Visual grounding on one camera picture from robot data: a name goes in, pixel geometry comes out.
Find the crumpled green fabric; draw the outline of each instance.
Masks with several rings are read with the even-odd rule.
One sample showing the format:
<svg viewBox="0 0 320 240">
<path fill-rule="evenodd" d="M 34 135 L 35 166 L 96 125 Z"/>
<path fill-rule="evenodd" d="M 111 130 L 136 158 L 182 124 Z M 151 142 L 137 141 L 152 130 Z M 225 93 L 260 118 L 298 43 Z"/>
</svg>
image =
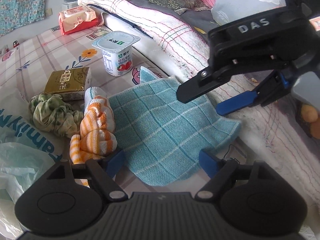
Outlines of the crumpled green fabric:
<svg viewBox="0 0 320 240">
<path fill-rule="evenodd" d="M 80 133 L 84 114 L 74 111 L 70 104 L 63 102 L 61 95 L 41 93 L 34 96 L 30 100 L 29 111 L 31 121 L 41 131 L 68 138 Z"/>
</svg>

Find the yellow object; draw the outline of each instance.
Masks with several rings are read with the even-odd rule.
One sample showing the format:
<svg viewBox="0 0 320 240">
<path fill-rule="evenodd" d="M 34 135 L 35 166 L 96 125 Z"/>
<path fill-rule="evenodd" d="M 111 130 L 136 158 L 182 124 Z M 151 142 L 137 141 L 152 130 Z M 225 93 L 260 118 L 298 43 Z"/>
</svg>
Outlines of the yellow object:
<svg viewBox="0 0 320 240">
<path fill-rule="evenodd" d="M 310 124 L 310 134 L 314 138 L 320 139 L 320 118 Z"/>
<path fill-rule="evenodd" d="M 207 34 L 205 31 L 203 31 L 203 30 L 201 30 L 201 29 L 199 29 L 199 28 L 197 28 L 197 27 L 194 27 L 198 32 L 200 32 L 200 33 L 202 33 L 202 34 Z"/>
<path fill-rule="evenodd" d="M 301 116 L 306 122 L 315 122 L 318 119 L 318 112 L 313 106 L 303 104 L 301 107 Z"/>
<path fill-rule="evenodd" d="M 97 51 L 95 49 L 86 49 L 82 52 L 82 57 L 93 57 L 97 54 Z"/>
</svg>

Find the yogurt cup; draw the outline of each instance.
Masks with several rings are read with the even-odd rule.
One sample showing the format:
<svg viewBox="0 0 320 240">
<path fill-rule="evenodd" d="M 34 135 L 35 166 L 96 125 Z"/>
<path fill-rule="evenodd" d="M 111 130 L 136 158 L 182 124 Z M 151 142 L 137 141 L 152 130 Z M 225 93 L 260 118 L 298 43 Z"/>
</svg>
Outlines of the yogurt cup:
<svg viewBox="0 0 320 240">
<path fill-rule="evenodd" d="M 132 69 L 132 44 L 139 40 L 140 37 L 115 31 L 94 41 L 92 46 L 102 50 L 105 70 L 120 77 Z"/>
</svg>

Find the plastic bag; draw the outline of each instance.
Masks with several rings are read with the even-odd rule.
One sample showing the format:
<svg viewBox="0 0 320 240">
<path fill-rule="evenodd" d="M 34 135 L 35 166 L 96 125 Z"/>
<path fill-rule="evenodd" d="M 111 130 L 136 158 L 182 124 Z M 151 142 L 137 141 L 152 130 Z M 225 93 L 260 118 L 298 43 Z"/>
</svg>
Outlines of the plastic bag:
<svg viewBox="0 0 320 240">
<path fill-rule="evenodd" d="M 65 140 L 29 123 L 28 102 L 19 90 L 0 87 L 0 233 L 22 234 L 14 214 L 17 199 L 62 158 Z"/>
<path fill-rule="evenodd" d="M 0 233 L 3 236 L 14 239 L 22 234 L 14 204 L 53 165 L 54 160 L 43 151 L 20 143 L 0 144 Z"/>
</svg>

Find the yogurt cup lid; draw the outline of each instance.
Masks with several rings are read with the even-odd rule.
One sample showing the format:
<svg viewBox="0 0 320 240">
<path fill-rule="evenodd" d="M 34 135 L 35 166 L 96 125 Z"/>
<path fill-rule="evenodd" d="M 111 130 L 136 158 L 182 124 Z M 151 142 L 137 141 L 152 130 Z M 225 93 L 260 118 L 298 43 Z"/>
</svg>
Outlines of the yogurt cup lid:
<svg viewBox="0 0 320 240">
<path fill-rule="evenodd" d="M 140 37 L 138 36 L 121 31 L 115 31 L 107 33 L 105 36 L 94 41 L 92 46 L 98 49 L 106 50 L 110 53 L 118 53 L 139 40 Z"/>
</svg>

